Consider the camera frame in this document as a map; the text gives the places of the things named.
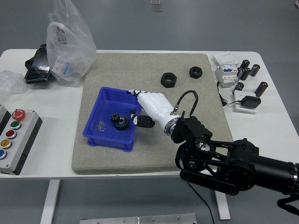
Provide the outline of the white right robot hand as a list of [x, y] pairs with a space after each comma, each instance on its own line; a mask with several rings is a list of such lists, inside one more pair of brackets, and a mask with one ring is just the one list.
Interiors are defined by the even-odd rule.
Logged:
[[127, 94], [137, 97], [138, 103], [146, 114], [154, 122], [158, 122], [164, 132], [180, 117], [179, 115], [172, 114], [174, 108], [162, 93], [128, 90]]

